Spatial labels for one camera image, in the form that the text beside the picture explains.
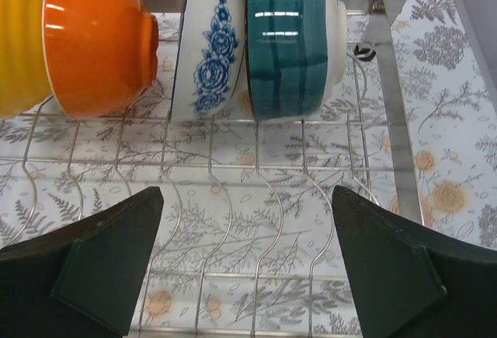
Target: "black plastic object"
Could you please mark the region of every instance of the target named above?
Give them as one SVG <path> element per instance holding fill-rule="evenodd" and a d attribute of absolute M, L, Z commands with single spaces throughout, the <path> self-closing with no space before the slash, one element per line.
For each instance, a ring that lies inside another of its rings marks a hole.
<path fill-rule="evenodd" d="M 0 337 L 129 333 L 164 201 L 147 188 L 114 207 L 0 251 Z"/>
<path fill-rule="evenodd" d="M 458 241 L 342 186 L 333 215 L 364 338 L 497 336 L 497 252 Z"/>
<path fill-rule="evenodd" d="M 357 44 L 354 48 L 354 56 L 360 61 L 371 62 L 376 57 L 376 51 L 371 48 L 359 49 L 359 44 Z"/>

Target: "white bowl with blue flowers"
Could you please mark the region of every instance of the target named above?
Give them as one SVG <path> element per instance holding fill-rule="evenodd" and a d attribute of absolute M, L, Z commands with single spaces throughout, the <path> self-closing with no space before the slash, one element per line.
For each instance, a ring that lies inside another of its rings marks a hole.
<path fill-rule="evenodd" d="M 186 0 L 171 121 L 213 116 L 235 90 L 245 49 L 243 0 Z"/>

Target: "bowl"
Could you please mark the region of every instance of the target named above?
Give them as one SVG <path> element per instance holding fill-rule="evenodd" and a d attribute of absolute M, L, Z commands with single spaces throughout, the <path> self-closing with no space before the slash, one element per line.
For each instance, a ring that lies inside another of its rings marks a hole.
<path fill-rule="evenodd" d="M 213 116 L 233 95 L 245 48 L 242 0 L 186 0 L 171 121 Z"/>
<path fill-rule="evenodd" d="M 247 0 L 248 90 L 259 122 L 303 120 L 340 83 L 346 9 L 337 0 Z"/>
<path fill-rule="evenodd" d="M 0 0 L 0 118 L 31 109 L 50 95 L 43 60 L 43 0 Z"/>
<path fill-rule="evenodd" d="M 155 80 L 158 24 L 140 0 L 43 0 L 54 96 L 76 119 L 129 106 Z"/>

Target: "dish rack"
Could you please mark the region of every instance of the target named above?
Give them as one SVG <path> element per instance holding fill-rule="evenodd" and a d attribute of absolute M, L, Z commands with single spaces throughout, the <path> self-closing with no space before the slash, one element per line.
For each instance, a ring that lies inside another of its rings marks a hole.
<path fill-rule="evenodd" d="M 184 2 L 142 1 L 169 14 Z M 235 95 L 212 119 L 170 124 L 181 19 L 164 14 L 161 73 L 133 106 L 75 121 L 47 99 L 0 120 L 0 246 L 157 185 L 165 211 L 129 337 L 360 336 L 332 188 L 422 215 L 390 31 L 406 0 L 342 1 L 346 75 L 306 121 L 256 124 Z"/>

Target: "blue flower design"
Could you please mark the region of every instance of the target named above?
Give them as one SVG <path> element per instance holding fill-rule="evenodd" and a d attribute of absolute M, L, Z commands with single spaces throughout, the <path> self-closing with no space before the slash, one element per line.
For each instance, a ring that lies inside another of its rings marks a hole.
<path fill-rule="evenodd" d="M 231 14 L 226 6 L 228 0 L 217 0 L 210 31 L 203 36 L 209 42 L 209 49 L 202 50 L 203 61 L 195 71 L 196 101 L 194 107 L 198 117 L 205 117 L 226 100 L 224 94 L 230 91 L 231 65 L 237 60 L 235 50 L 240 44 L 235 29 L 231 26 Z"/>

